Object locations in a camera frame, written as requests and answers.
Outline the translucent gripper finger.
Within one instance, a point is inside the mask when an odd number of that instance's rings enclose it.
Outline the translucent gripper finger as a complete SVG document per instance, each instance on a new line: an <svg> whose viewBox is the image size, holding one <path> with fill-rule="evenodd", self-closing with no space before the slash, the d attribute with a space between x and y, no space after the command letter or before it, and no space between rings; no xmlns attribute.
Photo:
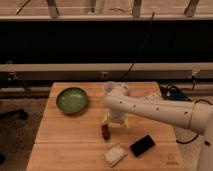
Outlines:
<svg viewBox="0 0 213 171"><path fill-rule="evenodd" d="M125 129L129 130L130 129L130 125L129 125L129 122L128 122L128 118L125 118L122 122L122 127L124 127Z"/></svg>
<svg viewBox="0 0 213 171"><path fill-rule="evenodd" d="M108 114L105 114L102 120L102 126L109 125L109 124L110 124L109 116Z"/></svg>

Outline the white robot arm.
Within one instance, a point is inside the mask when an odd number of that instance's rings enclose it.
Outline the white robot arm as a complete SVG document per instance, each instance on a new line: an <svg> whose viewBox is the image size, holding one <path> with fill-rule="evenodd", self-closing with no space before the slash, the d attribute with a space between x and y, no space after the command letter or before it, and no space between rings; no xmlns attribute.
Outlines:
<svg viewBox="0 0 213 171"><path fill-rule="evenodd" d="M127 113L189 129L203 135L197 171L213 171L213 105L200 102L162 100L151 94L131 97L126 84L110 82L104 87L108 108L105 121L125 124Z"/></svg>

